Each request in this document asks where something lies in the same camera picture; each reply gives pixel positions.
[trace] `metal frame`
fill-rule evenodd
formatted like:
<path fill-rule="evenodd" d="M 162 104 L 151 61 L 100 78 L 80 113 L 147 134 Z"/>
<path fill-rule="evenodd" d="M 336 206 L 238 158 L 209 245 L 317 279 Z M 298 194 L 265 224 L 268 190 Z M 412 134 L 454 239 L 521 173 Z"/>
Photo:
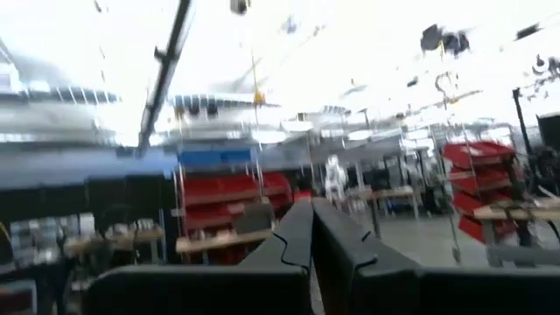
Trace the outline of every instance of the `metal frame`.
<path fill-rule="evenodd" d="M 153 95 L 148 99 L 142 115 L 138 143 L 138 155 L 140 156 L 142 156 L 150 146 L 150 136 L 154 132 L 154 124 L 163 107 L 173 75 L 175 74 L 175 68 L 177 67 L 181 52 L 183 51 L 183 46 L 185 45 L 190 30 L 190 28 L 185 28 L 186 16 L 190 7 L 190 0 L 180 1 L 167 51 L 161 52 L 157 47 L 155 49 L 154 57 L 161 63 L 161 68 L 159 70 L 159 76 L 157 77 L 156 87 L 153 90 Z"/>

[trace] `ceiling light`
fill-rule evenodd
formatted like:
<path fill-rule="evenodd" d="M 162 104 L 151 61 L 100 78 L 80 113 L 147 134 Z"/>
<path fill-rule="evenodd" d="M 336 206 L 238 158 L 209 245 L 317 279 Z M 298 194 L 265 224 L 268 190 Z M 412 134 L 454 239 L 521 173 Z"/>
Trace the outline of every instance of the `ceiling light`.
<path fill-rule="evenodd" d="M 165 137 L 161 135 L 151 135 L 150 145 L 161 145 L 165 142 Z"/>
<path fill-rule="evenodd" d="M 36 92 L 51 92 L 51 86 L 45 81 L 31 81 L 29 82 L 29 89 Z"/>
<path fill-rule="evenodd" d="M 313 129 L 313 122 L 282 122 L 282 128 L 289 132 L 305 132 Z"/>
<path fill-rule="evenodd" d="M 373 135 L 372 130 L 358 130 L 348 134 L 348 140 L 350 141 L 360 141 L 366 140 Z"/>
<path fill-rule="evenodd" d="M 278 144 L 288 138 L 288 135 L 282 131 L 254 131 L 253 139 L 259 144 Z"/>
<path fill-rule="evenodd" d="M 119 134 L 113 139 L 116 144 L 123 147 L 137 147 L 138 146 L 138 134 Z"/>
<path fill-rule="evenodd" d="M 408 132 L 405 137 L 409 140 L 425 139 L 430 137 L 430 132 L 427 129 L 418 129 Z"/>
<path fill-rule="evenodd" d="M 343 129 L 328 129 L 328 130 L 321 130 L 322 137 L 342 137 L 344 136 Z"/>
<path fill-rule="evenodd" d="M 241 139 L 242 133 L 240 131 L 229 131 L 227 133 L 227 139 Z"/>

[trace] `yellow light fixture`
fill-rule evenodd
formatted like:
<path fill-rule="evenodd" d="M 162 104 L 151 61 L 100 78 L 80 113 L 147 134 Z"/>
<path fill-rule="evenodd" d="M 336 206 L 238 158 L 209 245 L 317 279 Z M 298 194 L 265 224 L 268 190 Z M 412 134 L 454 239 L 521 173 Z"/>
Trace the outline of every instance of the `yellow light fixture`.
<path fill-rule="evenodd" d="M 185 114 L 185 108 L 182 106 L 177 106 L 175 108 L 175 119 L 181 120 Z"/>
<path fill-rule="evenodd" d="M 259 91 L 255 91 L 253 103 L 255 104 L 255 106 L 266 104 L 266 98 L 264 97 L 264 94 Z"/>

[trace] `wall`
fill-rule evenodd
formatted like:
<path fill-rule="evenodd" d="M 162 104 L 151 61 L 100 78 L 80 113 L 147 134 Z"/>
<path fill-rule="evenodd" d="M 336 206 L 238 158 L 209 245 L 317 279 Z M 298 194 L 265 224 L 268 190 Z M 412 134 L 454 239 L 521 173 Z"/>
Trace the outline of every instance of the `wall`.
<path fill-rule="evenodd" d="M 266 150 L 264 170 L 298 168 L 307 165 L 306 150 Z M 151 150 L 142 159 L 117 158 L 114 150 L 62 150 L 0 155 L 0 189 L 82 182 L 87 177 L 120 177 L 131 174 L 172 173 L 174 154 Z"/>

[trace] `ceiling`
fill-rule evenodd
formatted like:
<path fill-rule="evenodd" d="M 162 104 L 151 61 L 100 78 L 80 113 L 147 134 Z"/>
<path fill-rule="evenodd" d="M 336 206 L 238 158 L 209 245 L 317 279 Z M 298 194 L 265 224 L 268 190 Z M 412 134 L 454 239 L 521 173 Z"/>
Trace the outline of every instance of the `ceiling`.
<path fill-rule="evenodd" d="M 53 146 L 134 143 L 160 70 L 154 48 L 167 47 L 178 4 L 21 0 L 5 5 L 0 76 L 10 79 L 1 80 L 0 134 L 19 135 L 12 142 L 24 138 Z M 560 56 L 558 12 L 554 0 L 515 5 L 506 0 L 492 5 L 482 0 L 253 0 L 249 13 L 237 16 L 229 0 L 192 0 L 186 42 L 154 139 L 248 145 L 253 142 L 239 142 L 232 132 L 286 131 L 287 144 L 269 152 L 303 158 L 304 134 L 285 127 L 297 113 L 310 113 L 306 120 L 324 132 L 394 128 L 386 122 L 395 114 L 419 113 L 441 102 L 434 82 L 449 69 L 460 74 L 458 95 L 484 91 L 461 100 L 458 108 L 500 118 L 505 107 L 511 109 L 511 88 L 535 81 L 527 76 L 535 55 Z M 536 22 L 546 22 L 545 30 L 514 42 L 520 29 Z M 472 51 L 444 62 L 436 52 L 424 56 L 419 40 L 432 24 L 465 30 Z M 418 83 L 407 87 L 414 77 Z M 258 112 L 251 104 L 255 81 L 269 104 Z M 9 90 L 19 92 L 5 93 Z M 203 111 L 212 99 L 219 114 L 177 123 L 178 97 Z M 473 106 L 479 110 L 469 111 Z M 367 119 L 358 113 L 363 109 Z M 334 142 L 339 148 L 341 139 Z"/>

